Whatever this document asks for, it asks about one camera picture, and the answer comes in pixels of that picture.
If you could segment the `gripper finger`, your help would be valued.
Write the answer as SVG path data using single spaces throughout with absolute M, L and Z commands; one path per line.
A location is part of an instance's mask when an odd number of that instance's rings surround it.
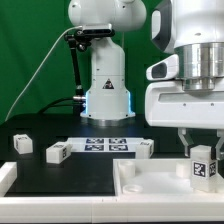
M 178 136 L 184 146 L 184 154 L 186 157 L 190 156 L 190 147 L 194 144 L 188 130 L 186 128 L 178 129 Z
M 224 160 L 224 129 L 217 131 L 218 142 L 214 147 L 214 158 Z

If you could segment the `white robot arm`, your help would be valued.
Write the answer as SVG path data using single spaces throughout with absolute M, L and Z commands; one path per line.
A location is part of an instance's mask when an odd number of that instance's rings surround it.
M 92 48 L 91 87 L 82 117 L 100 125 L 134 115 L 125 87 L 125 55 L 111 37 L 141 28 L 142 0 L 71 0 L 75 46 Z M 162 0 L 151 14 L 151 40 L 168 58 L 150 66 L 145 117 L 151 126 L 176 127 L 190 153 L 187 130 L 214 129 L 212 149 L 224 159 L 224 0 Z

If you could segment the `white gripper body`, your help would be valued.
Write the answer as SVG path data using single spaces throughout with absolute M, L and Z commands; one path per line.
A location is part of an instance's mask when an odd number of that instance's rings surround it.
M 184 91 L 179 81 L 151 83 L 145 117 L 150 126 L 224 129 L 224 81 L 202 91 Z

